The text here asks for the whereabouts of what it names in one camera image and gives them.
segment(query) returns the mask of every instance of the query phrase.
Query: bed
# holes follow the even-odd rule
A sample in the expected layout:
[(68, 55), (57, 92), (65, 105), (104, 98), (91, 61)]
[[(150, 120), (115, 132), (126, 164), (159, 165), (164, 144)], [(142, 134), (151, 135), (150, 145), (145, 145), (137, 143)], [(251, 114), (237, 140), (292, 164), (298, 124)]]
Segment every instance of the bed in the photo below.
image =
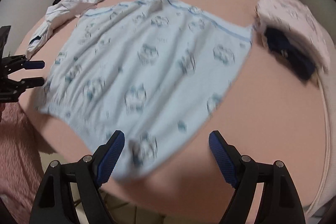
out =
[[(98, 7), (121, 1), (105, 0)], [(181, 0), (224, 20), (249, 26), (257, 0)], [(59, 50), (78, 19), (60, 27), (32, 60), (45, 68), (18, 71), (11, 77), (47, 77)], [(24, 54), (41, 20), (28, 32), (16, 54)], [(35, 90), (20, 97), (20, 105), (41, 136), (69, 162), (90, 154), (81, 139), (62, 121), (33, 109)], [(122, 200), (168, 215), (218, 223), (234, 190), (225, 183), (208, 147), (208, 136), (219, 130), (229, 144), (258, 162), (282, 160), (296, 185), (303, 207), (309, 207), (320, 188), (325, 165), (326, 129), (320, 90), (303, 84), (260, 45), (257, 36), (243, 68), (220, 107), (182, 150), (143, 179), (117, 183), (103, 189)], [(253, 222), (261, 197), (258, 185), (248, 218)]]

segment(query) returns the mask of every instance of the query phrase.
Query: navy blue cloth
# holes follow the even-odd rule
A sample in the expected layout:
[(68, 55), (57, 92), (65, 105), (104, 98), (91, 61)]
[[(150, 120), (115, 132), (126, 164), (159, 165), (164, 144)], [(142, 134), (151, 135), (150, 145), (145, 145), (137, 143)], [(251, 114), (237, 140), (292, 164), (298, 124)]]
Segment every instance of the navy blue cloth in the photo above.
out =
[(282, 31), (267, 28), (265, 32), (268, 48), (271, 52), (281, 54), (291, 64), (295, 74), (302, 80), (307, 81), (314, 73), (315, 64), (297, 48), (290, 44)]

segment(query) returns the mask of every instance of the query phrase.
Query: silver rivet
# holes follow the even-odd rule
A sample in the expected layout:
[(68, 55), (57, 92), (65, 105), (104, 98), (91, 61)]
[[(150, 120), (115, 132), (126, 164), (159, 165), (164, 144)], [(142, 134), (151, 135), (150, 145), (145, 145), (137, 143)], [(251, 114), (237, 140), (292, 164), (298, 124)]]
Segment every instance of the silver rivet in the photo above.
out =
[(84, 158), (83, 158), (83, 161), (85, 161), (85, 162), (89, 162), (89, 161), (91, 161), (92, 160), (92, 156), (91, 155), (87, 155), (87, 156), (85, 156)]
[(251, 161), (251, 158), (247, 155), (244, 155), (244, 156), (241, 157), (241, 160), (244, 161), (244, 162), (249, 162), (249, 161)]
[(280, 160), (278, 160), (276, 163), (275, 163), (275, 165), (277, 166), (277, 167), (283, 167), (284, 166), (284, 163), (282, 162), (282, 161), (280, 161)]
[(57, 165), (58, 165), (58, 161), (56, 161), (56, 160), (53, 160), (53, 161), (50, 163), (50, 166), (51, 166), (52, 168), (56, 167)]

